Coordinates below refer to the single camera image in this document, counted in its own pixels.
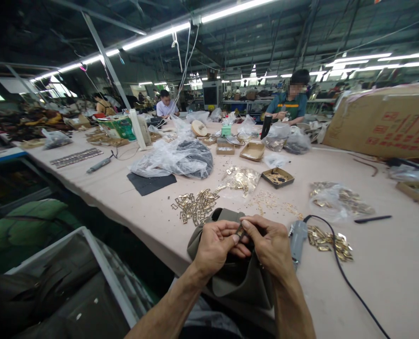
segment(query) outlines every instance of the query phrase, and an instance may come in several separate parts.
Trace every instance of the black hair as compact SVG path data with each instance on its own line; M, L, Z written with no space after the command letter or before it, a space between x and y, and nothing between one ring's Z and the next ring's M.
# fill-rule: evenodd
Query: black hair
M291 76L290 85L308 85L310 82L310 72L306 69L297 70Z

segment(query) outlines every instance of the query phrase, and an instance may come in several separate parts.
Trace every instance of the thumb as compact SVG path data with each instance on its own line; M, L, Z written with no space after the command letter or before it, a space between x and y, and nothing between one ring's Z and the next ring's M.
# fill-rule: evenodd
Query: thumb
M239 235L233 234L232 236L222 240L223 249L228 253L239 242Z
M242 228L245 229L245 231L250 236L250 238L252 238L254 243L258 243L263 239L263 237L258 232L256 227L250 221L243 220L242 221Z

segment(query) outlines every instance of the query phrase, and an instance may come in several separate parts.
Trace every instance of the spool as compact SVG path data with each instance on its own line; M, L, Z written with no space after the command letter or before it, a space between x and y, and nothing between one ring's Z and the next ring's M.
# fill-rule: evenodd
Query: spool
M194 120L192 122L192 131L197 137L205 137L208 134L208 129L206 128L205 124L201 121Z

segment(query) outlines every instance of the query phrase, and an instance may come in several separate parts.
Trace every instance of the ceiling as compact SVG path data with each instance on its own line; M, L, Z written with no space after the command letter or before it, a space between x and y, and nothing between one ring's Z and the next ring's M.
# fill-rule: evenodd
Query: ceiling
M204 0L68 0L146 32L207 6ZM216 1L220 7L235 0ZM93 19L104 46L136 34ZM192 27L191 43L197 28ZM178 33L184 62L188 31ZM179 74L171 37L129 50L129 59ZM82 14L51 0L0 0L0 61L61 66L97 52ZM419 0L279 0L201 25L188 71L222 77L318 70L341 57L419 52ZM28 74L44 70L30 69Z

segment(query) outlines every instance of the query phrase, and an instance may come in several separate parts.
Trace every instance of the pink tablecloth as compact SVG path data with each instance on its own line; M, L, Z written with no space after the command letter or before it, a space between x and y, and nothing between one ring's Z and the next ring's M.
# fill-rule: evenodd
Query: pink tablecloth
M220 124L209 126L210 132L219 128ZM49 161L53 159L93 147L85 141L83 132L75 132L73 141L52 150L34 148L26 151L89 205L98 207L109 218L128 227L178 275L189 265L186 248L195 227L192 222L183 225L179 221L179 210L170 207L174 199L183 193L196 194L206 188L214 190L231 165L248 166L257 171L267 169L264 163L240 158L240 149L232 156L216 155L215 145L212 145L214 171L209 178L195 180L177 176L176 184L141 197L126 175L128 166L148 151L138 151L136 143L120 147L121 159L134 157L124 161L113 159L92 174L86 174L86 170L108 157L111 148L99 147L104 155L67 167L56 169L51 166ZM386 178L383 165L378 165L380 171L372 178L372 168L353 161L353 157L344 152L320 147L305 155L284 151L283 154L291 160L285 170L296 180L279 190L260 180L255 193L273 194L276 198L272 200L275 199L277 205L267 208L263 203L264 216L289 226L296 220L296 215L284 207L286 204L295 206L304 216L309 214L309 184L313 181L343 183L358 192L378 215L392 215L392 219L364 225L347 222L335 223L333 227L335 232L346 235L353 247L355 261L343 264L346 275L388 334L392 338L419 337L419 205L396 190L396 182ZM216 207L246 214L260 211L254 200L220 198ZM310 225L324 227L317 221L311 221ZM379 329L344 282L332 252L319 252L305 243L297 276L318 338L382 338ZM264 328L273 330L273 311L225 303Z

